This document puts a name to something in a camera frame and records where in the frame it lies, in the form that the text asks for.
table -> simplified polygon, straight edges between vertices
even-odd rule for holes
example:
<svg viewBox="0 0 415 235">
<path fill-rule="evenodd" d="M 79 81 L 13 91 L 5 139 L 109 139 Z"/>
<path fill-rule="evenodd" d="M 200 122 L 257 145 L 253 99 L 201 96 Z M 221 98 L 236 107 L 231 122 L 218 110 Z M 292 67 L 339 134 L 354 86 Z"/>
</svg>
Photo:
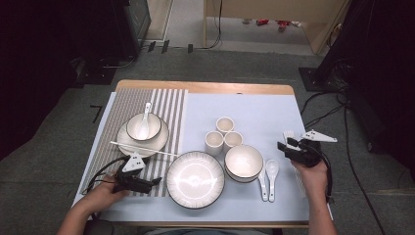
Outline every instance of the table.
<svg viewBox="0 0 415 235">
<path fill-rule="evenodd" d="M 204 47 L 207 47 L 207 17 L 270 19 L 301 22 L 314 54 L 326 45 L 332 30 L 342 20 L 349 0 L 205 0 Z"/>
<path fill-rule="evenodd" d="M 216 118 L 231 115 L 236 123 L 235 129 L 244 135 L 244 143 L 257 148 L 265 160 L 278 160 L 280 172 L 276 181 L 276 199 L 274 203 L 263 202 L 257 180 L 245 184 L 236 182 L 229 175 L 225 175 L 225 188 L 222 195 L 206 208 L 190 210 L 175 204 L 169 197 L 138 197 L 136 195 L 136 197 L 127 197 L 103 211 L 101 214 L 103 219 L 138 226 L 307 227 L 307 198 L 300 194 L 296 174 L 290 161 L 276 147 L 277 141 L 284 142 L 282 135 L 284 130 L 293 130 L 296 136 L 304 133 L 294 90 L 288 85 L 152 80 L 120 81 L 104 111 L 74 202 L 82 197 L 80 192 L 84 188 L 84 183 L 89 180 L 87 172 L 94 164 L 93 159 L 96 157 L 96 152 L 102 151 L 97 146 L 106 135 L 106 124 L 111 125 L 110 112 L 116 109 L 113 107 L 116 104 L 115 96 L 121 95 L 125 89 L 128 92 L 134 90 L 148 92 L 152 89 L 161 92 L 165 90 L 165 92 L 169 92 L 168 94 L 177 91 L 174 94 L 184 94 L 182 97 L 187 94 L 187 100 L 183 103 L 186 109 L 183 109 L 182 113 L 185 116 L 183 118 L 184 125 L 177 128 L 181 130 L 182 144 L 177 149 L 169 149 L 175 153 L 202 151 L 205 134 L 214 128 Z M 206 110 L 198 112 L 200 105 L 206 107 L 208 113 Z M 231 111 L 223 109 L 223 106 L 235 106 L 235 108 Z M 253 123 L 258 123 L 255 119 L 263 117 L 265 113 L 269 114 L 271 118 L 266 117 L 261 122 L 266 122 L 267 125 L 253 128 Z M 171 136 L 173 139 L 178 139 L 173 133 Z M 217 158 L 223 163 L 224 156 Z"/>
</svg>

gray striped cloth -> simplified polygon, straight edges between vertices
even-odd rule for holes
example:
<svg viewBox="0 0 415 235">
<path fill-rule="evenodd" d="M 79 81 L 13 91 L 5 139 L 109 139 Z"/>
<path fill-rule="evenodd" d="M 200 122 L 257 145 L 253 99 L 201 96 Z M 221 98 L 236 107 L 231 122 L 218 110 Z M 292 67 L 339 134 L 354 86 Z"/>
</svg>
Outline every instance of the gray striped cloth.
<svg viewBox="0 0 415 235">
<path fill-rule="evenodd" d="M 146 103 L 152 103 L 150 113 L 163 119 L 169 129 L 168 140 L 162 151 L 178 154 L 180 147 L 180 133 L 182 132 L 183 112 L 187 90 L 180 89 L 134 89 L 123 88 L 116 92 L 114 103 L 109 112 L 103 132 L 94 153 L 94 157 L 87 169 L 81 191 L 86 189 L 94 174 L 110 161 L 115 160 L 124 154 L 118 146 L 110 141 L 116 141 L 119 129 L 132 117 L 144 113 Z M 131 196 L 137 197 L 165 197 L 168 196 L 166 187 L 166 175 L 168 167 L 176 157 L 155 154 L 149 157 L 150 161 L 141 171 L 139 177 L 146 180 L 162 177 L 158 186 L 153 187 L 147 194 L 132 192 Z M 122 161 L 113 164 L 105 172 L 116 171 Z"/>
</svg>

floor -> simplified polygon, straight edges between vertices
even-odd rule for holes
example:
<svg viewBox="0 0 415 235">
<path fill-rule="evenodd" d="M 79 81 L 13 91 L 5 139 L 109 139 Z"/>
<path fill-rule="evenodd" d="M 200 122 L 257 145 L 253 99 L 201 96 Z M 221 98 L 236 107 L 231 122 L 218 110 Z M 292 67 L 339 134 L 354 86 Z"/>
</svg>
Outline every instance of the floor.
<svg viewBox="0 0 415 235">
<path fill-rule="evenodd" d="M 147 43 L 156 41 L 162 45 L 169 41 L 170 47 L 184 47 L 193 44 L 195 49 L 203 48 L 203 0 L 172 0 L 171 9 L 168 4 L 160 4 L 161 0 L 149 0 L 151 17 L 154 20 L 149 28 L 150 37 Z M 168 16 L 164 23 L 160 18 Z M 207 19 L 207 47 L 213 45 L 218 37 L 219 20 Z M 279 53 L 290 55 L 310 55 L 324 57 L 329 48 L 325 48 L 319 55 L 313 54 L 311 47 L 300 26 L 287 26 L 283 32 L 278 31 L 276 21 L 268 24 L 256 25 L 253 19 L 250 23 L 243 23 L 242 19 L 221 19 L 221 42 L 212 50 Z M 165 29 L 155 38 L 155 32 Z"/>
</svg>

small ceramic cup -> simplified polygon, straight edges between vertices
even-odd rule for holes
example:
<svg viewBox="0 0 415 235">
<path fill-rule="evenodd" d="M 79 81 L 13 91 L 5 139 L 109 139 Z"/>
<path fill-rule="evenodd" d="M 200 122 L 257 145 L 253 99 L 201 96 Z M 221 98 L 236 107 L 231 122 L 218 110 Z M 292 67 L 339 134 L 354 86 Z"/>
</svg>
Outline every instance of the small ceramic cup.
<svg viewBox="0 0 415 235">
<path fill-rule="evenodd" d="M 226 154 L 232 147 L 242 145 L 243 137 L 239 132 L 230 131 L 226 133 L 223 142 L 223 152 Z"/>
<path fill-rule="evenodd" d="M 216 121 L 216 130 L 225 136 L 226 133 L 234 129 L 234 121 L 230 117 L 221 117 Z"/>
<path fill-rule="evenodd" d="M 205 137 L 205 152 L 211 156 L 217 156 L 222 152 L 223 135 L 216 130 L 210 131 Z"/>
</svg>

hand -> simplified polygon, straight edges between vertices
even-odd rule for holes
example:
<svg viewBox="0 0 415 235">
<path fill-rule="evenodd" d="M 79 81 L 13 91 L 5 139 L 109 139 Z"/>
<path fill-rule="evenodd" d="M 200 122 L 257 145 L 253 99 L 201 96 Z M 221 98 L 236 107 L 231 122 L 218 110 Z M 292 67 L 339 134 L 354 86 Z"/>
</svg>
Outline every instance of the hand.
<svg viewBox="0 0 415 235">
<path fill-rule="evenodd" d="M 295 161 L 291 164 L 299 170 L 308 198 L 325 197 L 327 186 L 327 167 L 323 161 L 314 167 L 306 167 Z"/>
<path fill-rule="evenodd" d="M 103 180 L 115 182 L 115 179 L 108 175 L 105 175 Z M 101 212 L 129 194 L 128 190 L 113 193 L 115 184 L 108 182 L 101 182 L 85 197 L 79 200 L 76 203 L 76 206 L 83 208 L 89 214 L 92 214 L 93 212 Z"/>
</svg>

